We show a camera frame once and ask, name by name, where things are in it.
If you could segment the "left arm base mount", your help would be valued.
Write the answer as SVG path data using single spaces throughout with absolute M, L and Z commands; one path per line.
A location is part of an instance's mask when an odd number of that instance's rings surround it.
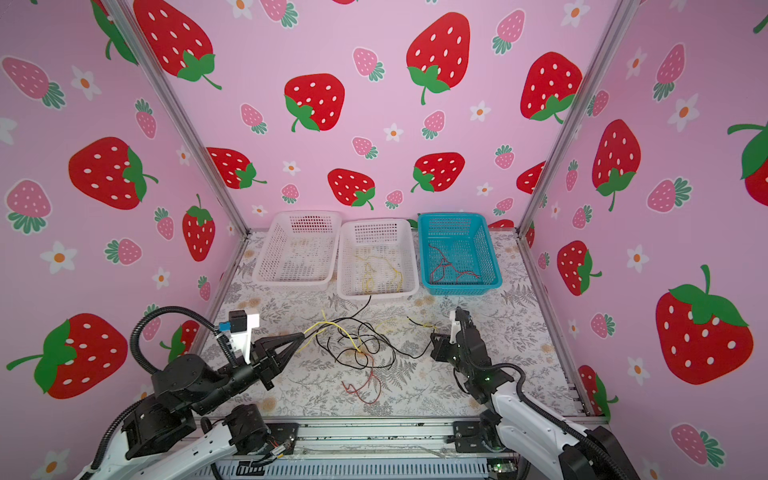
M 237 455 L 268 456 L 282 447 L 280 455 L 292 455 L 298 439 L 299 424 L 291 422 L 268 422 L 264 428 L 245 427 L 242 433 L 233 437 Z

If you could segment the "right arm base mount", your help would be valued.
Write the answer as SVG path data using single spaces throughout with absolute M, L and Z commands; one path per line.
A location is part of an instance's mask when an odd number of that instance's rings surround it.
M 452 423 L 452 433 L 446 442 L 452 444 L 458 453 L 512 454 L 514 450 L 505 447 L 495 429 L 480 420 L 460 420 Z

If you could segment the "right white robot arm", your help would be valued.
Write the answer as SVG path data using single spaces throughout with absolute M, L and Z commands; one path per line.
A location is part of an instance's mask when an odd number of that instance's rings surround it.
M 548 479 L 639 477 L 608 429 L 569 421 L 528 396 L 522 368 L 492 363 L 476 328 L 433 333 L 430 341 L 431 357 L 463 375 L 463 390 L 486 407 L 481 423 L 494 448 L 516 452 Z

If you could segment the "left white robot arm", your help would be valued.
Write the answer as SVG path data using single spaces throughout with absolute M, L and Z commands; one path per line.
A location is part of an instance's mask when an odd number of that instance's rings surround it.
M 180 314 L 208 329 L 227 359 L 219 369 L 201 357 L 186 354 L 159 369 L 143 355 L 144 328 L 164 314 Z M 165 306 L 147 313 L 134 328 L 130 352 L 150 373 L 153 393 L 121 412 L 102 436 L 93 461 L 82 479 L 184 479 L 203 467 L 233 455 L 261 453 L 255 463 L 263 467 L 293 447 L 297 427 L 278 440 L 254 404 L 235 407 L 218 423 L 205 417 L 222 404 L 260 383 L 265 389 L 287 367 L 302 346 L 302 332 L 257 340 L 251 333 L 255 318 L 244 311 L 214 325 L 181 306 Z

